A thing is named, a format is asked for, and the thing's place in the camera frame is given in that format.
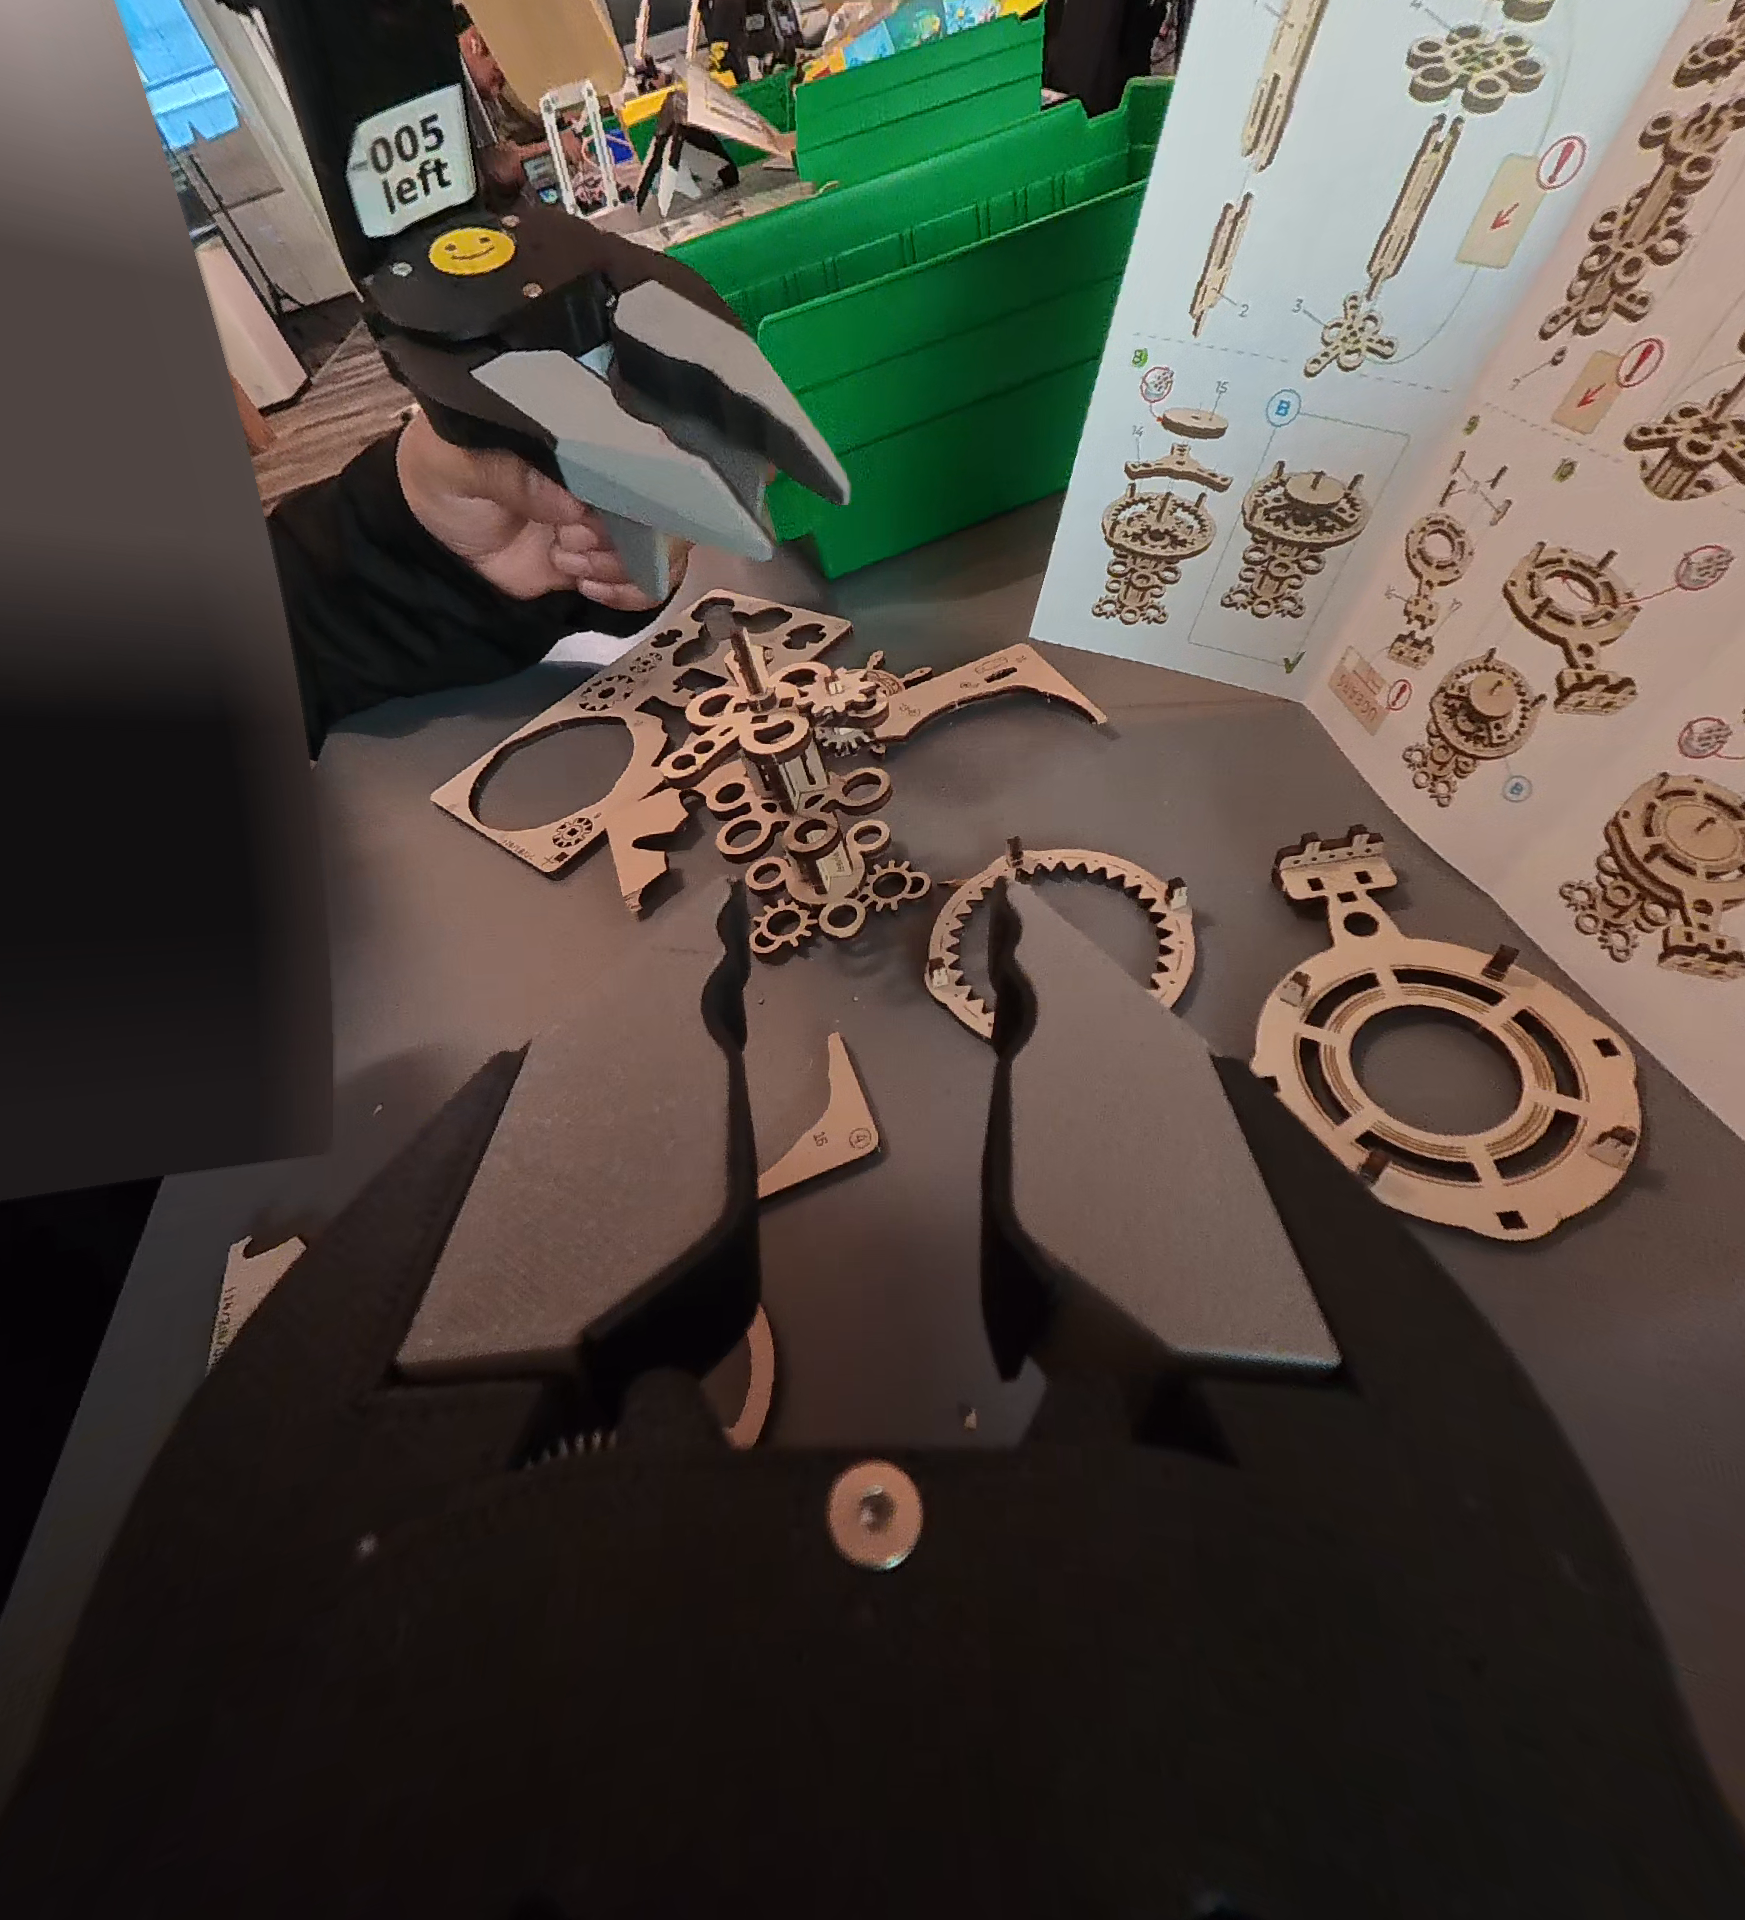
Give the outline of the wooden gear assembly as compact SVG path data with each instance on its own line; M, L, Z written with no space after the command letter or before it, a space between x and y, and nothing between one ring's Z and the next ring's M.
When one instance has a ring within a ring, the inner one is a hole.
M902 682L883 656L770 668L730 608L704 626L727 684L687 706L689 738L663 769L714 815L717 853L746 866L753 954L777 961L818 935L844 943L870 915L929 899L933 879L888 855L878 730Z

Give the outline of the folded paper instruction sheet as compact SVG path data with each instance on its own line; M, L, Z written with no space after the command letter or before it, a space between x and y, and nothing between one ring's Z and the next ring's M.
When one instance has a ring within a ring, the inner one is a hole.
M1745 1139L1745 1L1198 3L1033 633L1312 707Z

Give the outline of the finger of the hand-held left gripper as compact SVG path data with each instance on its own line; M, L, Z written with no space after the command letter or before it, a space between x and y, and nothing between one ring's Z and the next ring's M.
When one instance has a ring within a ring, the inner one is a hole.
M719 302L685 299L658 280L616 298L609 382L636 418L704 456L748 507L776 473L832 504L849 483L797 397Z
M628 578L657 602L681 542L768 560L771 467L678 408L620 405L597 372L558 352L506 352L474 378L548 435L563 487L595 509Z

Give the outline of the green plastic crate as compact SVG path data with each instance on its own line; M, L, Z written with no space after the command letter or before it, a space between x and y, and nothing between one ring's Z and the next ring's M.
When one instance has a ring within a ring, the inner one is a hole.
M856 185L1037 116L1045 11L1003 13L791 91L799 178Z
M844 507L768 493L824 576L1065 487L1169 97L1135 79L675 251L845 468Z

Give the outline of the white metal frame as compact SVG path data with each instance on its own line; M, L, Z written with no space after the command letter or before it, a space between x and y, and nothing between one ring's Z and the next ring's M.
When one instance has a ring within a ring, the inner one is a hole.
M591 79L548 88L541 116L561 206L595 219L618 206L618 176Z

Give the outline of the laser-cut wooden parts sheet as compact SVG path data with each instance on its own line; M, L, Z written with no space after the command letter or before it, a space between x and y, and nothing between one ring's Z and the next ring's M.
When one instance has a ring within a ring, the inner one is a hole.
M750 595L711 592L683 617L644 629L623 657L437 785L431 791L433 805L548 876L565 871L597 840L604 840L618 876L618 895L630 913L641 913L647 893L666 876L666 842L687 823L689 805L697 804L716 830L716 819L697 793L669 781L663 769L666 756L679 752L689 738L687 706L697 694L727 684L723 649L705 633L705 615L716 606L732 611L763 649L770 668L794 661L867 668L872 661L826 661L826 653L852 633L841 617ZM902 688L890 700L890 716L878 730L885 752L942 714L1017 694L1074 707L1094 723L1106 722L1106 714L1089 698L1025 644L942 676L927 668L904 677L890 676L899 677ZM627 761L602 795L538 826L503 827L485 819L482 790L506 756L574 728L604 726L625 732Z

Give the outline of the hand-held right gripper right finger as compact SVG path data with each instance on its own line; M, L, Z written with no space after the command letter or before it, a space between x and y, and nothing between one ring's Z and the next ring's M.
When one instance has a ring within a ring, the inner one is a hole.
M1208 1044L1033 889L989 924L981 1309L1013 1379L1327 1375L1339 1346Z

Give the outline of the black and white device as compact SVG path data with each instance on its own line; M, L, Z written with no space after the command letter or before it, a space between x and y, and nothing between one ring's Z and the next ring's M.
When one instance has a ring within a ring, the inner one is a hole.
M687 97L673 88L665 95L653 122L644 169L634 190L636 211L653 198L666 216L675 198L704 198L738 187L740 169L714 133L691 122Z

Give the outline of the person's left forearm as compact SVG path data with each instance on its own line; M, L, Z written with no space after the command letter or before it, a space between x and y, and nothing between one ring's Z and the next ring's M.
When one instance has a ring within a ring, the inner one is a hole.
M396 450L393 435L369 445L264 520L309 756L361 712L493 684L572 633L630 638L653 617L570 587L517 597L487 580L411 513Z

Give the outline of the person's left hand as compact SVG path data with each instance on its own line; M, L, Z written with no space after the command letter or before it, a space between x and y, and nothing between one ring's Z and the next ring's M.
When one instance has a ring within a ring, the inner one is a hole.
M643 590L591 509L515 453L444 440L420 412L403 422L396 467L428 534L515 599L577 590L602 608L653 611L685 578L691 546L672 540L666 587Z

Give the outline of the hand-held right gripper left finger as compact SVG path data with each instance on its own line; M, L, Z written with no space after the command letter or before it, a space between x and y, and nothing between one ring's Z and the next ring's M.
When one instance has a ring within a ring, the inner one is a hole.
M408 1379L705 1375L759 1300L735 885L543 1029L398 1351Z

